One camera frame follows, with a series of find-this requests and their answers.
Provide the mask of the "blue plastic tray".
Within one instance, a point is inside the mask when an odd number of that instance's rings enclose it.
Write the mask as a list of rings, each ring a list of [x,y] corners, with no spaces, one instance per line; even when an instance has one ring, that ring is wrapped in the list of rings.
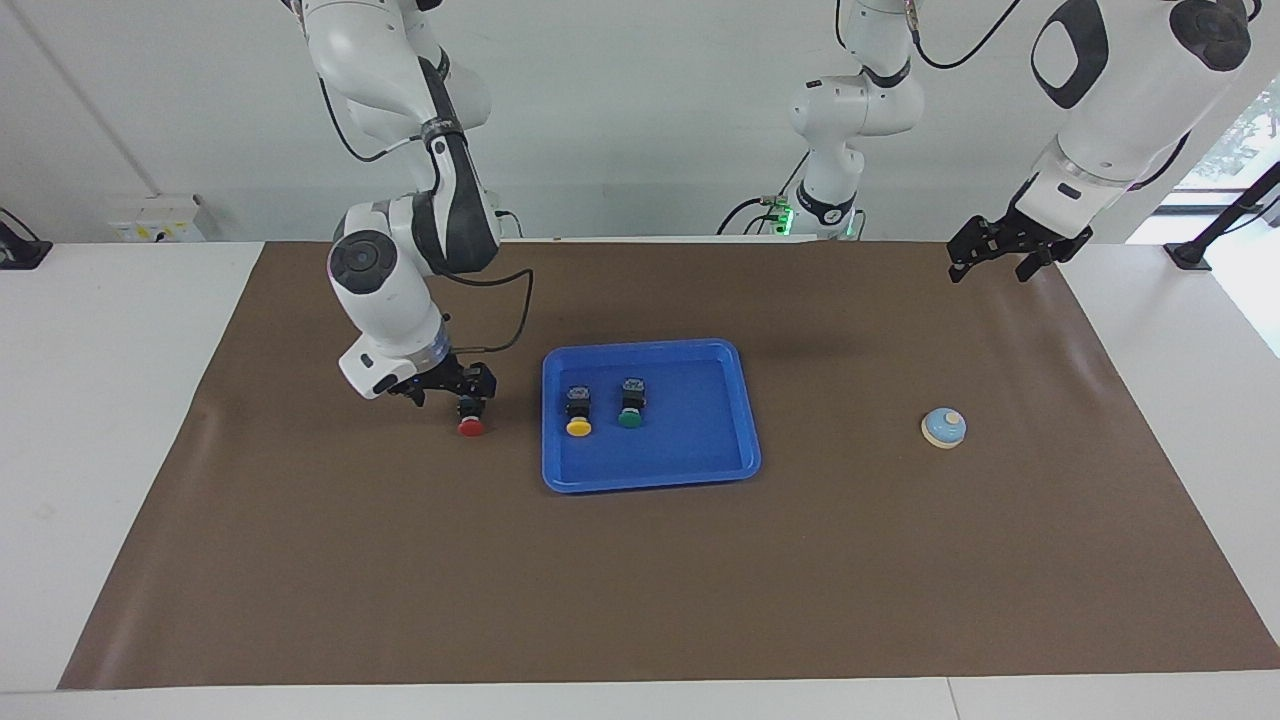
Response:
[[[626,378],[646,384],[644,423],[618,423]],[[564,393],[591,391],[591,433],[566,433]],[[762,451],[736,347],[668,340],[556,348],[541,365],[541,475],[561,495],[745,480]]]

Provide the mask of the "light blue service bell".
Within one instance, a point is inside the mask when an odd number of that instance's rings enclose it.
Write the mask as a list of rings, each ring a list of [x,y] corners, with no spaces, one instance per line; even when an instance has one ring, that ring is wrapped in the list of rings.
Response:
[[[966,419],[954,407],[936,407],[922,418],[920,430],[937,448],[956,448],[966,438]]]

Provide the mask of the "glass window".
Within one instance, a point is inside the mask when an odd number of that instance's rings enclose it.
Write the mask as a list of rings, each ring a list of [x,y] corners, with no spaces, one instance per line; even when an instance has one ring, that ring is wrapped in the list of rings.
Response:
[[[1172,213],[1228,205],[1280,159],[1280,76],[1224,131],[1161,202]]]

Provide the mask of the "small black stand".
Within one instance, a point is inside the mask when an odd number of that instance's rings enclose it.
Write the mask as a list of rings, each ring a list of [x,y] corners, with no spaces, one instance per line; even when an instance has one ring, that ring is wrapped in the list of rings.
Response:
[[[0,270],[33,270],[52,250],[19,217],[0,206]]]

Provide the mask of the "brown table mat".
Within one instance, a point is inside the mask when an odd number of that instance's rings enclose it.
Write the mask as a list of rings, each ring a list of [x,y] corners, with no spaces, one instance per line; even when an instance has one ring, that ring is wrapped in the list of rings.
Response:
[[[1055,269],[936,243],[520,243],[488,433],[369,402],[324,243],[261,251],[61,675],[67,689],[1280,669]],[[763,464],[567,496],[543,359],[716,337]],[[922,418],[954,407],[956,448]]]

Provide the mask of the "black angled stand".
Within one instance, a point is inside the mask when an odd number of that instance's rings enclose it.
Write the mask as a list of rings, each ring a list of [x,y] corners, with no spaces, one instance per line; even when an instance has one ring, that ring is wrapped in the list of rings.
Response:
[[[1210,272],[1204,260],[1210,246],[1234,231],[1239,220],[1254,210],[1261,200],[1280,187],[1280,160],[1276,160],[1253,184],[1226,206],[1202,232],[1183,243],[1166,243],[1165,252],[1175,266],[1187,272]]]

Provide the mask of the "white wall outlet box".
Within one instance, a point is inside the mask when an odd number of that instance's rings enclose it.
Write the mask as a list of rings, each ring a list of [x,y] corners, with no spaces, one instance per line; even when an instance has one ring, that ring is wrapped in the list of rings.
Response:
[[[198,195],[108,197],[108,224],[115,240],[132,243],[206,242],[207,213]]]

